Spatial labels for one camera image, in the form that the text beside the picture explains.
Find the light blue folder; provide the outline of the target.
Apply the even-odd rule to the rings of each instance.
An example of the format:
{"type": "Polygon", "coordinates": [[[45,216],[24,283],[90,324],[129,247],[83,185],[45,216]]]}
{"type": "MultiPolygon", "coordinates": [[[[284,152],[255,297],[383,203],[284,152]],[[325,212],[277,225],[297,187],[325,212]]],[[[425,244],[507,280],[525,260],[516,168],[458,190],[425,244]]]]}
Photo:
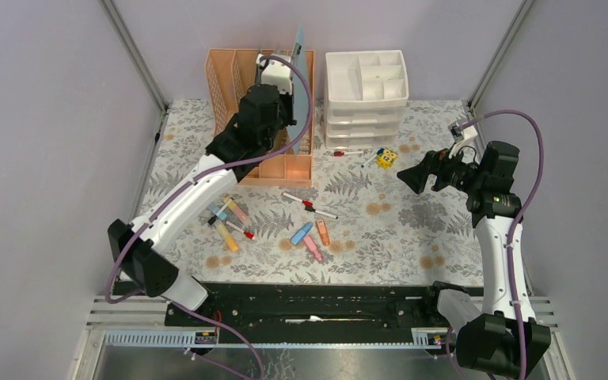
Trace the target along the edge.
{"type": "MultiPolygon", "coordinates": [[[[299,72],[306,79],[306,83],[309,83],[306,61],[305,32],[302,24],[300,24],[298,27],[290,56],[291,63],[298,68],[299,72]]],[[[293,141],[302,131],[306,129],[306,115],[310,106],[308,97],[306,95],[305,86],[302,84],[296,74],[292,74],[292,84],[293,119],[296,124],[294,126],[287,127],[287,134],[291,141],[293,141]]]]}

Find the white plastic drawer unit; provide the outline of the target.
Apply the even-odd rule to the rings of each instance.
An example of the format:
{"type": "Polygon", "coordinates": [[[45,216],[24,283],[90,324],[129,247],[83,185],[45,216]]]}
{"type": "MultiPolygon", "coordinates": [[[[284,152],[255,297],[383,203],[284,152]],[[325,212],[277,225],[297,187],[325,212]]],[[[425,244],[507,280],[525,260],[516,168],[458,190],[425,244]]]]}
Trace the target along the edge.
{"type": "Polygon", "coordinates": [[[409,100],[401,50],[328,52],[325,79],[327,148],[361,150],[394,142],[409,100]]]}

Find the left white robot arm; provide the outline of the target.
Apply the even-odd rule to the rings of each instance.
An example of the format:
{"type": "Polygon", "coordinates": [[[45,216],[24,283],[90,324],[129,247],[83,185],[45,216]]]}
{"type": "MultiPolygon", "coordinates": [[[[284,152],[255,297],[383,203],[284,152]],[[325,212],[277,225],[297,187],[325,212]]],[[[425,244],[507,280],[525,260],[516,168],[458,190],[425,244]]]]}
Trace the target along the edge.
{"type": "Polygon", "coordinates": [[[164,255],[191,220],[271,157],[277,135],[295,123],[293,104],[293,97],[275,85],[249,87],[238,111],[179,184],[139,217],[130,222],[116,219],[108,227],[114,260],[108,281],[113,283],[122,272],[137,291],[183,307],[194,325],[208,323],[214,305],[207,299],[207,288],[164,255]]]}

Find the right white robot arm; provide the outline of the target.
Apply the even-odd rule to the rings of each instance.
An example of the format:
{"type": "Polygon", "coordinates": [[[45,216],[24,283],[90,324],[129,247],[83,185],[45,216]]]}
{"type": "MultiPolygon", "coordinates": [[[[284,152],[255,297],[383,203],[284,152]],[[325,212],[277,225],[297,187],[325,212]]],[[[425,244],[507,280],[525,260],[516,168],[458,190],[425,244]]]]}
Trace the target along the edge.
{"type": "Polygon", "coordinates": [[[436,281],[422,314],[430,325],[449,322],[460,367],[524,379],[549,349],[551,332],[537,321],[523,273],[523,204],[511,190],[519,149],[491,141],[479,163],[465,163],[463,157],[450,149],[431,150],[419,164],[397,173],[416,194],[424,191],[430,176],[435,177],[435,192],[453,187],[465,193],[481,247],[482,305],[476,307],[464,287],[436,281]]]}

